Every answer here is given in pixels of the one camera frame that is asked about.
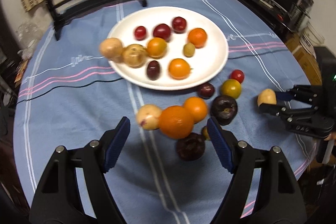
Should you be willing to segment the person right hand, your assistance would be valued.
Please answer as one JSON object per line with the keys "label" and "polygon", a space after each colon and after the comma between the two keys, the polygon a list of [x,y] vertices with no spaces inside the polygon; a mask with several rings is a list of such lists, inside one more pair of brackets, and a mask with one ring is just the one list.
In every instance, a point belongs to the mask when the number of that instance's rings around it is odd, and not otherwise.
{"label": "person right hand", "polygon": [[325,138],[325,141],[327,140],[336,140],[336,132],[331,132],[327,138]]}

